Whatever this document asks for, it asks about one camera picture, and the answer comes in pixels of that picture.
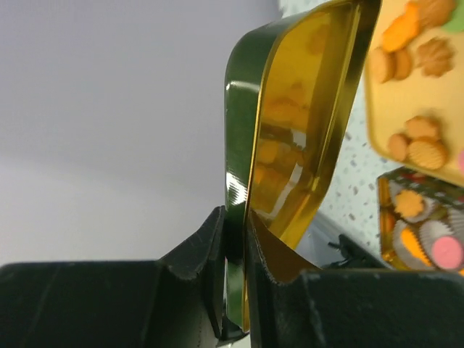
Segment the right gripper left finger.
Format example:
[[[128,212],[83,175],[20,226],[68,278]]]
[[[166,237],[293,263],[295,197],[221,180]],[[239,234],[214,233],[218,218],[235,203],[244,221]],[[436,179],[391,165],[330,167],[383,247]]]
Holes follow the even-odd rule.
[[[158,260],[1,267],[3,347],[215,347],[225,210]]]

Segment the gold tin lid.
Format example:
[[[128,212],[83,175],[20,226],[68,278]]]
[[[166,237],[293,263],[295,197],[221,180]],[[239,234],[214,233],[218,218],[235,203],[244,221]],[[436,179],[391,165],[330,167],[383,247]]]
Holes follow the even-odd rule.
[[[325,1],[246,33],[225,70],[227,314],[250,328],[245,230],[296,249],[334,175],[381,2]]]

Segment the orange flower cookie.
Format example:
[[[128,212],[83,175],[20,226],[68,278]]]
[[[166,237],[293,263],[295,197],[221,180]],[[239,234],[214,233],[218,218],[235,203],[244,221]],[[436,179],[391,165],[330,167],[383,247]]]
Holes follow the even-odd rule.
[[[413,218],[421,214],[425,209],[423,197],[411,190],[401,190],[394,197],[394,210],[403,218]]]

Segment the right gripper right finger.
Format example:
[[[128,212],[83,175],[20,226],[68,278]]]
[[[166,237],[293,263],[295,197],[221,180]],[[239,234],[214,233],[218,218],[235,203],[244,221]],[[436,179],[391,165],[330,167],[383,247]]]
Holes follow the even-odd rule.
[[[321,270],[255,214],[246,228],[253,347],[461,347],[463,278],[385,268]]]

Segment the orange fish cookie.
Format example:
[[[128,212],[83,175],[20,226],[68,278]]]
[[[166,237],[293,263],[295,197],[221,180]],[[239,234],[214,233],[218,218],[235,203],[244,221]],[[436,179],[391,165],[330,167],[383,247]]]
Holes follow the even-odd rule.
[[[409,228],[403,228],[400,233],[400,239],[403,246],[414,258],[420,260],[424,265],[430,265],[427,256],[421,248],[420,242],[412,230]]]

